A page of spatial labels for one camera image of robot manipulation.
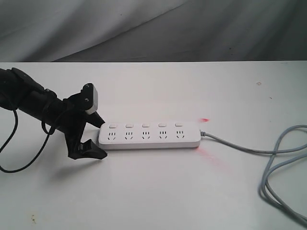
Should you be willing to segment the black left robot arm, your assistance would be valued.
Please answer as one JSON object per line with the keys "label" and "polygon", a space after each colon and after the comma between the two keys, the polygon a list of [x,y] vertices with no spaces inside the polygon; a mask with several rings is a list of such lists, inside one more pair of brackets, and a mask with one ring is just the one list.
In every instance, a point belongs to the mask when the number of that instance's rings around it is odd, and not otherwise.
{"label": "black left robot arm", "polygon": [[77,94],[63,100],[49,89],[33,80],[23,71],[1,69],[0,106],[7,110],[19,109],[40,120],[43,129],[64,133],[68,157],[102,160],[107,153],[91,140],[81,142],[87,123],[100,128],[104,120],[97,113],[98,92],[92,83],[87,83]]}

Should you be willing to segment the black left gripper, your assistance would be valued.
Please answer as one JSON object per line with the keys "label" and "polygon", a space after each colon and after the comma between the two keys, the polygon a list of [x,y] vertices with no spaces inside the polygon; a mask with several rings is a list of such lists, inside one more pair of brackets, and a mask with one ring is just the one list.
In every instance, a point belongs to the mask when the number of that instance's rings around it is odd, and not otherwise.
{"label": "black left gripper", "polygon": [[54,124],[56,129],[64,133],[68,157],[74,160],[83,158],[102,160],[107,157],[107,153],[91,139],[81,142],[86,124],[100,128],[105,123],[103,118],[98,112],[88,115],[81,108],[81,93],[74,94],[63,102],[65,110]]}

